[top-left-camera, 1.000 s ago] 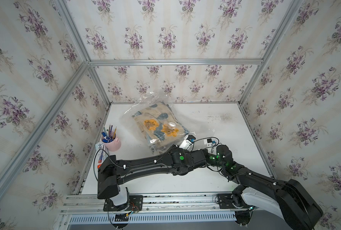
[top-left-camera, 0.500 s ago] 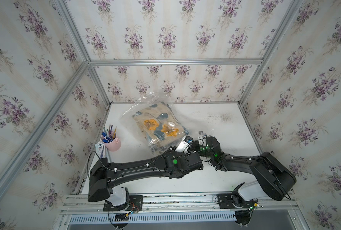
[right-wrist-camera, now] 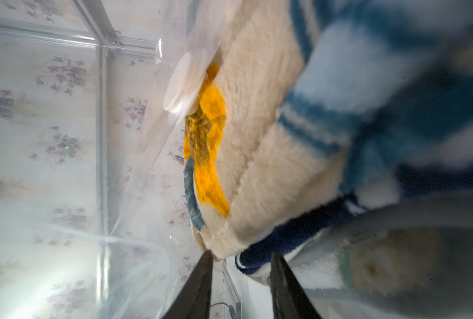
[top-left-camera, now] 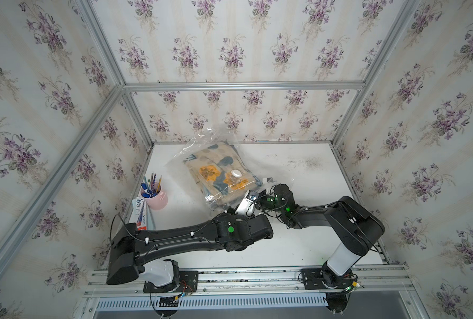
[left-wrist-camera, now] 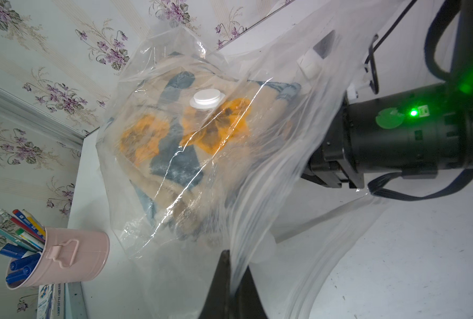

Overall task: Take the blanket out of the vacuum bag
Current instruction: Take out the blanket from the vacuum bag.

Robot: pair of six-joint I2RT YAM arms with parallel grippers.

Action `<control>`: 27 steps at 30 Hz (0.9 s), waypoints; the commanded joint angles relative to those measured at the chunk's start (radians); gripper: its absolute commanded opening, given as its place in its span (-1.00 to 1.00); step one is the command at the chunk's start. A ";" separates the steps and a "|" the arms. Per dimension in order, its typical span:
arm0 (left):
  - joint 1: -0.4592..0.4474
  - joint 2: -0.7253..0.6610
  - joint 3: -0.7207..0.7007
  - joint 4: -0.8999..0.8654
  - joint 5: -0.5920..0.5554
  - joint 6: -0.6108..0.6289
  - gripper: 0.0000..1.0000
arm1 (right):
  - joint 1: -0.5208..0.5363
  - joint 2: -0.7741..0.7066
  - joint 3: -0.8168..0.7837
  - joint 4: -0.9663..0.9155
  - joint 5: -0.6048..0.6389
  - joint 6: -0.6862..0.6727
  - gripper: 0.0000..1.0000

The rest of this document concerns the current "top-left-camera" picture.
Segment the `beige floral fleece blanket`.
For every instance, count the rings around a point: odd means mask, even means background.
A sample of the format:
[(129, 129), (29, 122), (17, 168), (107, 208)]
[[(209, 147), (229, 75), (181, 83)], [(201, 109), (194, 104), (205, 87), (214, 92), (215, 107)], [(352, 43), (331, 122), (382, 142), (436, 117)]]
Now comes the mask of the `beige floral fleece blanket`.
[[(183, 164), (207, 203), (225, 205), (243, 197), (248, 190), (257, 190), (263, 185), (245, 165), (237, 148), (226, 141), (188, 155)], [(232, 178), (231, 170), (239, 170), (242, 178)]]

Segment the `clear plastic vacuum bag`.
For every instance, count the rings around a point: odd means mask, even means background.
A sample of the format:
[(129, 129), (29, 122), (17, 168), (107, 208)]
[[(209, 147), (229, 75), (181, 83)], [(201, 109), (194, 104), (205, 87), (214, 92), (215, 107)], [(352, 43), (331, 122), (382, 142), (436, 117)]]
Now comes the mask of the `clear plastic vacuum bag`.
[(186, 194), (217, 213), (235, 207), (248, 191), (260, 191), (268, 183), (247, 160), (235, 131), (225, 126), (195, 135), (166, 170)]

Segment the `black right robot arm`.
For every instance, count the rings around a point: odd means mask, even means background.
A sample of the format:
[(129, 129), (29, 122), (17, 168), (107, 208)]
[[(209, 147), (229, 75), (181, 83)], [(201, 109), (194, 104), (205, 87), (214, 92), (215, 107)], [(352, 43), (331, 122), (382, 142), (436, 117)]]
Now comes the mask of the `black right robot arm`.
[(260, 192), (252, 203), (263, 213), (275, 213), (275, 218), (288, 229), (329, 227), (336, 234), (336, 250), (320, 270), (321, 281), (331, 289), (355, 279), (351, 268), (385, 234), (384, 224), (349, 196), (324, 205), (305, 206), (295, 202), (287, 185), (277, 184)]

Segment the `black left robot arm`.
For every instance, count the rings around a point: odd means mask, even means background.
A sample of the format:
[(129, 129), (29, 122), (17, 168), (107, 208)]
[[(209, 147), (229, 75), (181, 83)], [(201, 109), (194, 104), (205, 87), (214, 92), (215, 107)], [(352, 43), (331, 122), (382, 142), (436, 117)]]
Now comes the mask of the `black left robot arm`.
[(198, 225), (162, 231), (127, 223), (111, 240), (107, 285), (143, 279), (162, 288), (179, 283), (178, 263), (170, 256), (194, 251), (243, 251), (273, 238), (268, 218), (221, 213)]

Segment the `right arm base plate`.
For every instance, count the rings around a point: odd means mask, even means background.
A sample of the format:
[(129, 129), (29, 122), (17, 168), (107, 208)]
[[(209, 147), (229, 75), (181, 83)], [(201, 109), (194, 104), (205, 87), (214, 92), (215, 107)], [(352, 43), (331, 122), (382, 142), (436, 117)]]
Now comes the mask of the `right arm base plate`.
[(341, 290), (352, 291), (357, 287), (358, 276), (351, 269), (342, 276), (337, 276), (329, 268), (303, 268), (298, 275), (298, 281), (305, 290)]

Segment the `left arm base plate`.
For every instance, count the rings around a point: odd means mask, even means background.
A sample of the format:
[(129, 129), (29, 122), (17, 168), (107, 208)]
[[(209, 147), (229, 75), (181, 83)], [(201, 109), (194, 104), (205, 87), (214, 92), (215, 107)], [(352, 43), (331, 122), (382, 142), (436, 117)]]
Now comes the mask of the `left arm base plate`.
[(153, 283), (146, 281), (143, 286), (143, 293), (145, 294), (160, 294), (160, 293), (187, 293), (191, 294), (197, 291), (199, 281), (199, 271), (179, 271), (175, 275), (172, 282), (163, 287), (157, 287)]

